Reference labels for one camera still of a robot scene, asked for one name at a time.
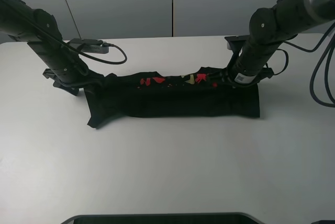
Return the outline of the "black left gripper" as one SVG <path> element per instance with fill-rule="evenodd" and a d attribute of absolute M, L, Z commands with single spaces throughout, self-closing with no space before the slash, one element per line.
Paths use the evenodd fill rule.
<path fill-rule="evenodd" d="M 59 88 L 74 96 L 77 96 L 79 90 L 82 88 L 102 86 L 104 79 L 102 74 L 91 70 L 88 71 L 88 75 L 75 74 L 74 72 L 65 72 L 61 75 L 56 75 L 51 69 L 45 69 L 43 76 L 47 79 L 52 79 L 55 88 Z"/>

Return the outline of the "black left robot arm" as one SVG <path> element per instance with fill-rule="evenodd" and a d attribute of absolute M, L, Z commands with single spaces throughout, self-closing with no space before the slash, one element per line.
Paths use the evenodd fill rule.
<path fill-rule="evenodd" d="M 26 42 L 47 65 L 43 76 L 54 87 L 77 95 L 80 88 L 100 87 L 104 76 L 91 71 L 79 51 L 62 39 L 54 16 L 17 0 L 1 0 L 1 32 Z"/>

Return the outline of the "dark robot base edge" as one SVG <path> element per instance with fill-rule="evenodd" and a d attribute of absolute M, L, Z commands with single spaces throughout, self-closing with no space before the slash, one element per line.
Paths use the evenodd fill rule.
<path fill-rule="evenodd" d="M 241 212 L 202 214 L 77 215 L 64 223 L 174 224 L 174 223 L 261 223 Z"/>

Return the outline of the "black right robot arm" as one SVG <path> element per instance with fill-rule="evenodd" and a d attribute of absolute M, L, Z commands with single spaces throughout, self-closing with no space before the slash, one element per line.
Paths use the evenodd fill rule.
<path fill-rule="evenodd" d="M 216 78 L 224 85 L 249 87 L 275 74 L 266 66 L 280 45 L 299 33 L 334 20 L 334 0 L 278 0 L 272 8 L 259 8 L 249 22 L 249 35 L 227 37 L 233 55 Z"/>

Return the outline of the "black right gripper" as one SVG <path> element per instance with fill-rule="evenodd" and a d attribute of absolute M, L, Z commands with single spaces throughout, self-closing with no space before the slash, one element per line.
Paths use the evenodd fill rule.
<path fill-rule="evenodd" d="M 270 79 L 274 76 L 271 68 L 262 68 L 261 71 L 255 76 L 247 76 L 242 73 L 230 76 L 228 70 L 222 69 L 220 77 L 224 85 L 230 85 L 238 88 L 247 88 L 258 84 L 263 79 Z"/>

